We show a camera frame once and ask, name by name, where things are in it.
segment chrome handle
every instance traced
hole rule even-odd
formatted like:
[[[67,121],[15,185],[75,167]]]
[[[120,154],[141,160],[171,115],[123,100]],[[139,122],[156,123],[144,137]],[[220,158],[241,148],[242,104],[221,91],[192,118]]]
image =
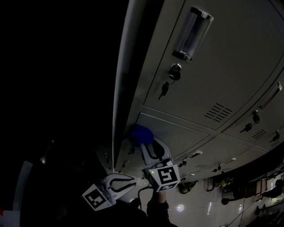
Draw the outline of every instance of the chrome handle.
[[[273,87],[273,89],[261,100],[258,104],[258,107],[263,110],[273,98],[276,97],[277,94],[282,90],[282,86],[278,81],[277,84]]]
[[[228,163],[230,163],[230,162],[232,162],[232,161],[235,161],[235,160],[237,160],[237,159],[236,159],[236,158],[232,158],[231,160],[226,161],[226,162],[224,162],[224,163],[221,163],[220,165],[225,165],[225,164],[228,164]]]
[[[196,157],[197,155],[200,155],[200,154],[203,154],[203,152],[202,151],[196,151],[193,154],[191,154],[189,157],[185,157],[185,159],[191,159],[191,158],[194,158],[194,157]]]
[[[183,24],[172,55],[191,62],[212,21],[211,15],[192,7]]]

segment white locker door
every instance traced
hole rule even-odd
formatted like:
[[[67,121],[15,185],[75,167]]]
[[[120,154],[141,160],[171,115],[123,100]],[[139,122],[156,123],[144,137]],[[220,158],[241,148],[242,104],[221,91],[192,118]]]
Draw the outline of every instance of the white locker door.
[[[273,137],[276,136],[276,132],[274,132],[267,136],[265,139],[257,142],[256,145],[267,150],[274,149],[284,141],[284,128],[281,129],[278,133],[280,135],[279,139],[273,141]]]
[[[201,180],[201,179],[205,179],[205,178],[209,178],[209,177],[213,177],[216,175],[221,174],[222,171],[224,172],[229,172],[233,169],[239,168],[247,163],[250,163],[251,161],[263,156],[264,153],[256,151],[254,149],[249,149],[247,151],[244,151],[243,153],[236,155],[234,161],[231,161],[232,159],[228,159],[228,160],[224,160],[223,163],[221,165],[221,170],[218,172],[213,172],[213,170],[215,168],[217,168],[217,166],[212,166],[209,168],[205,168],[203,170],[200,170],[198,172],[192,172],[192,175],[189,175],[186,177],[187,181],[192,181],[192,180]]]
[[[278,90],[276,94],[274,91],[277,90],[278,83],[281,85],[282,89]],[[272,98],[271,94],[276,94],[276,96],[268,103],[263,110],[259,108],[263,99],[268,97]],[[254,124],[252,116],[253,111],[258,110],[258,115],[260,118],[259,123]],[[252,129],[248,132],[241,132],[247,124],[252,124]],[[279,78],[274,82],[271,89],[267,91],[264,96],[253,106],[244,116],[242,116],[236,123],[226,129],[223,133],[230,135],[232,137],[244,140],[248,143],[255,144],[267,149],[271,148],[267,146],[266,143],[258,143],[266,137],[271,138],[271,136],[284,125],[284,72],[281,73]]]
[[[216,137],[196,150],[201,151],[201,155],[198,155],[192,159],[187,159],[186,166],[183,166],[179,169],[180,175],[186,176],[212,166],[217,167],[224,160],[233,158],[247,149],[248,148],[245,146],[233,143],[220,137]]]
[[[137,124],[150,129],[155,137],[167,144],[173,158],[208,136],[144,113],[140,113]]]
[[[172,56],[195,6],[214,17],[192,62]],[[186,0],[144,105],[217,129],[268,79],[284,53],[284,21],[267,0]],[[181,79],[158,99],[172,64]]]

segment locker compartment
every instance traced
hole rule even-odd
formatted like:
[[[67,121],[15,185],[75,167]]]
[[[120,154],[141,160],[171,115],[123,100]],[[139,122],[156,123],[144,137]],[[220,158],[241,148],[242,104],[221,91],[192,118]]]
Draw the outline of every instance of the locker compartment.
[[[233,169],[239,168],[247,163],[250,163],[251,161],[263,156],[265,153],[249,149],[237,156],[233,159],[228,159],[223,161],[223,164],[221,165],[221,171],[229,172]]]
[[[232,158],[247,149],[245,146],[216,137],[196,150],[201,151],[202,154],[186,160],[186,166],[180,168],[180,175],[182,177],[211,166],[217,167],[222,161]]]
[[[143,113],[140,113],[137,124],[150,129],[155,137],[167,144],[173,158],[208,136],[208,134]]]
[[[273,141],[273,138],[276,136],[277,132],[272,133],[271,135],[267,136],[263,140],[256,143],[257,146],[262,147],[267,150],[272,150],[281,144],[284,141],[284,126],[282,129],[279,130],[279,139]]]
[[[214,20],[187,62],[172,51],[193,5]],[[217,129],[263,86],[283,53],[284,21],[269,1],[187,0],[144,105]],[[173,82],[169,71],[177,63],[181,78],[159,100],[163,82]]]
[[[213,177],[216,175],[221,174],[222,171],[229,172],[233,169],[236,169],[238,167],[241,167],[261,156],[263,156],[264,153],[256,151],[254,149],[249,149],[247,151],[244,151],[243,153],[236,155],[233,158],[229,158],[227,160],[222,161],[220,164],[221,170],[217,172],[213,172],[214,169],[218,168],[218,164],[215,166],[211,166],[209,168],[205,168],[199,171],[193,171],[192,173],[188,174],[186,177],[186,181],[192,181],[192,180],[201,180],[208,177]]]
[[[260,147],[267,149],[268,146],[265,143],[258,143],[258,141],[275,133],[284,123],[284,89],[280,90],[282,86],[284,86],[284,72],[259,102],[223,133],[252,144],[257,143]],[[258,111],[257,115],[260,119],[257,124],[254,124],[252,118],[255,110]],[[248,124],[252,124],[252,128],[248,132],[241,132]]]

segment blue object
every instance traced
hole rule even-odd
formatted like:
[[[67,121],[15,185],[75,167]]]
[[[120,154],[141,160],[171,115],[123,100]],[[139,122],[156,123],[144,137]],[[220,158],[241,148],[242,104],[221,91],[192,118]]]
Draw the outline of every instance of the blue object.
[[[129,136],[129,141],[135,147],[140,147],[142,143],[151,144],[153,140],[154,134],[151,130],[141,125],[135,125]]]

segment cable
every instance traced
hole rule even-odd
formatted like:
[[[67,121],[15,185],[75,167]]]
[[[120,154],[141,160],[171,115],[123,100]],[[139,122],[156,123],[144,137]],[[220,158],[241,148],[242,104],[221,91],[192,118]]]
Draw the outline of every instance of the cable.
[[[244,202],[243,202],[243,212],[241,213],[241,220],[240,220],[239,227],[241,226],[241,221],[242,221],[242,219],[243,219],[244,207],[245,207],[245,198],[244,198]]]
[[[140,199],[140,191],[143,191],[143,190],[146,190],[146,189],[153,189],[152,186],[149,186],[150,183],[148,184],[148,186],[144,187],[144,188],[141,188],[139,191],[138,191],[138,199],[139,199],[139,203],[140,203],[140,210],[142,210],[142,203],[141,203],[141,199]]]
[[[256,201],[254,201],[252,204],[250,204],[249,206],[248,206],[248,208],[246,208],[245,210],[243,209],[243,212],[241,213],[241,214],[239,214],[229,225],[228,225],[228,227],[240,216],[240,215],[242,215],[247,209],[249,209],[250,207],[251,207],[251,205],[253,205],[255,202],[257,202],[258,200],[256,200]]]

